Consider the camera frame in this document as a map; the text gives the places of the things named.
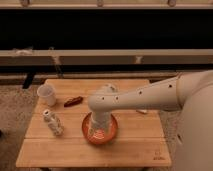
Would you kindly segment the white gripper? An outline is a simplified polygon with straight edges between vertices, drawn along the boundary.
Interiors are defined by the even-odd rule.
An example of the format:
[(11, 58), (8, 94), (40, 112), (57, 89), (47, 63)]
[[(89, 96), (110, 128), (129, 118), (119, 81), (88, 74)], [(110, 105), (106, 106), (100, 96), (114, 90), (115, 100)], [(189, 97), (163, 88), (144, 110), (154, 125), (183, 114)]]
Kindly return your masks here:
[(92, 113), (90, 117), (89, 136), (97, 140), (103, 140), (109, 134), (111, 114)]

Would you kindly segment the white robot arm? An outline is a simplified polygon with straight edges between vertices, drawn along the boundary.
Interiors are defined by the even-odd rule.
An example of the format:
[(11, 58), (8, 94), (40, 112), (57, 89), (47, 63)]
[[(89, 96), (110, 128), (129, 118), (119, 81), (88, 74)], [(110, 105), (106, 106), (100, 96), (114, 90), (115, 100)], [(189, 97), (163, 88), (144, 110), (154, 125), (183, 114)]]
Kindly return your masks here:
[(181, 112), (172, 171), (213, 171), (213, 70), (179, 75), (119, 92), (107, 84), (88, 98), (92, 127), (109, 127), (113, 110)]

